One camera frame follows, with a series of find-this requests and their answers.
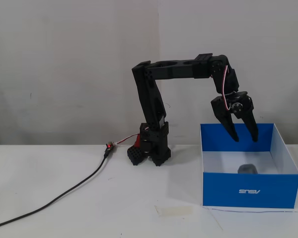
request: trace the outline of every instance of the black robotic arm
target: black robotic arm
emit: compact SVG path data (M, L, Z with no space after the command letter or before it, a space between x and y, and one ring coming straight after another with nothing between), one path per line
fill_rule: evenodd
M134 146L128 149L128 157L134 165L145 156L160 166L170 156L167 135L166 112L155 80L172 78L210 78L212 77L218 96L211 101L216 118L230 136L238 141L231 114L242 119L253 141L257 141L258 128L253 115L253 102L247 92L238 92L235 70L231 68L226 56L200 54L192 60L170 60L151 63L142 62L132 69L136 81L139 100L145 114L146 123L140 126L140 135Z

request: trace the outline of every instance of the white table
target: white table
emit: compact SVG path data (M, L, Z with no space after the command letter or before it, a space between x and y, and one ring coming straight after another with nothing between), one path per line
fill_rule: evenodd
M161 167L133 166L120 146L90 182L0 228L0 238L297 237L295 212L201 206L200 146L171 146ZM298 166L298 145L288 146ZM98 167L105 146L0 146L0 222L35 210ZM274 209L221 208L233 211Z

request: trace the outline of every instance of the cable connector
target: cable connector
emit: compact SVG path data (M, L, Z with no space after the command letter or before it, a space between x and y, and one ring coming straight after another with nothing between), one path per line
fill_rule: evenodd
M104 159L106 159L109 156L109 154L114 150L114 147L115 147L114 142L110 141L106 144Z

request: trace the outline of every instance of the white backdrop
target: white backdrop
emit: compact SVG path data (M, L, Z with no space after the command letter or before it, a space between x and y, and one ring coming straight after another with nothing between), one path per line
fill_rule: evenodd
M298 143L298 0L161 0L159 34L162 60L226 55L256 121ZM196 143L199 123L216 122L211 78L163 81L161 92L172 143Z
M257 122L298 143L298 0L0 0L0 144L135 133L131 68L200 53L227 55ZM213 81L160 83L170 143L198 144L199 124L217 122Z

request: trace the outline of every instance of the blue box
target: blue box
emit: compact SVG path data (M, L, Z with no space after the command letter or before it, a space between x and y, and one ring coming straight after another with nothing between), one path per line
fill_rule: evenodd
M298 169L276 125L257 126L253 142L245 124L235 124L235 142L221 124L201 124L204 206L294 208ZM238 174L243 164L258 174Z

